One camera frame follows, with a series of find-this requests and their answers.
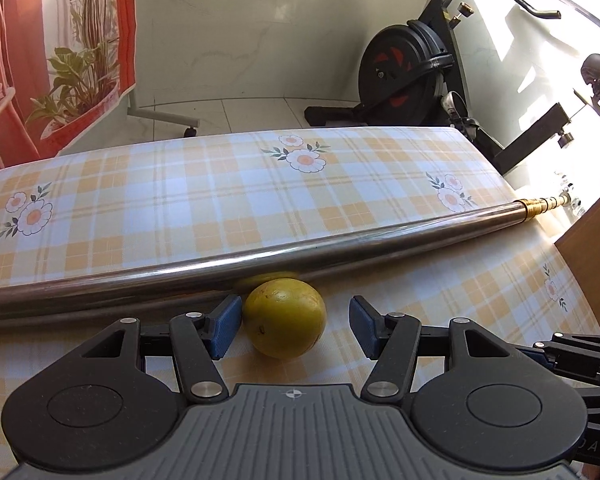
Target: yellow-green fruit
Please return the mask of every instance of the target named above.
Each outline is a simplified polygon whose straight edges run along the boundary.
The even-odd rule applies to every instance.
[[[327,323],[322,297],[291,278],[263,283],[244,302],[242,322],[253,345],[278,359],[301,356],[320,339]]]

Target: plant pot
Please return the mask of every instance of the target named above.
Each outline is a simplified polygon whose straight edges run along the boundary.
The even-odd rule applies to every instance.
[[[43,130],[40,137],[41,155],[47,157],[56,156],[69,142],[74,140],[81,132],[113,108],[117,104],[119,97],[120,88],[118,82],[116,82],[111,92],[102,101],[69,124],[56,128],[57,123],[51,121]]]

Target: white flower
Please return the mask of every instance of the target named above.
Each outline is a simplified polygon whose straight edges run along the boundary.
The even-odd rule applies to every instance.
[[[19,191],[15,195],[13,195],[10,199],[7,200],[7,205],[4,208],[9,213],[15,213],[22,209],[27,202],[27,195],[23,192]]]
[[[460,182],[459,179],[451,174],[445,175],[445,184],[456,191],[460,191],[462,189],[462,182]]]
[[[318,153],[304,149],[293,150],[286,156],[286,160],[294,170],[303,173],[317,173],[326,164],[324,160],[318,158]]]
[[[446,208],[451,209],[454,213],[464,211],[464,199],[454,190],[443,187],[438,190],[438,198]]]
[[[546,289],[547,293],[549,294],[549,297],[552,300],[558,301],[558,287],[555,286],[554,282],[552,282],[551,280],[546,280],[544,282],[544,288]]]
[[[293,134],[279,136],[278,140],[285,146],[302,146],[304,143],[304,140]]]
[[[18,231],[25,236],[37,233],[51,218],[52,205],[44,200],[30,202],[20,213],[18,218]]]

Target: floral print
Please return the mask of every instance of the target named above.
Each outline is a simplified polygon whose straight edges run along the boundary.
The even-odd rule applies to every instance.
[[[279,136],[278,140],[285,146],[302,146],[304,144],[302,137],[293,134]]]
[[[51,182],[46,186],[38,186],[38,193],[29,195],[30,202],[27,203],[26,193],[19,191],[7,200],[4,208],[7,213],[20,212],[18,217],[11,217],[11,221],[5,222],[0,231],[0,238],[11,236],[16,233],[22,233],[30,236],[42,230],[42,228],[51,220],[53,205],[51,202],[43,200],[49,194],[48,188]]]
[[[262,150],[263,153],[268,153],[276,160],[286,160],[291,168],[301,171],[302,173],[318,173],[324,169],[327,161],[320,158],[321,153],[327,153],[330,146],[320,144],[317,140],[315,144],[308,142],[304,146],[304,140],[297,135],[288,134],[278,137],[278,140],[285,146],[290,146],[293,149],[278,148],[274,146],[270,150]]]
[[[564,298],[560,298],[558,294],[558,287],[555,286],[554,280],[551,279],[551,270],[549,269],[549,265],[544,264],[542,266],[542,270],[544,270],[544,275],[546,276],[546,280],[544,280],[544,288],[546,289],[546,293],[549,295],[554,301],[557,301],[560,304],[560,307],[567,312],[567,302]]]
[[[7,213],[15,213],[22,209],[27,201],[27,195],[19,191],[7,200],[7,205],[4,208]]]
[[[452,174],[446,174],[444,179],[425,173],[431,186],[438,190],[438,199],[447,209],[454,213],[469,211],[477,206],[471,195],[462,191],[462,182]]]

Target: plaid tablecloth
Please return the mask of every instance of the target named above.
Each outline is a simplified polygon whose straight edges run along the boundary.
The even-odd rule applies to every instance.
[[[272,246],[414,221],[516,197],[451,128],[229,134],[123,146],[0,171],[0,286]],[[301,358],[258,354],[240,332],[218,363],[237,382],[352,383],[373,363],[347,320],[353,294],[424,324],[471,317],[531,344],[599,333],[570,270],[538,224],[313,283],[328,324]],[[0,335],[0,407],[28,377],[101,326]],[[170,360],[148,371],[176,388]],[[418,362],[415,386],[442,371]],[[0,430],[0,476],[14,464]]]

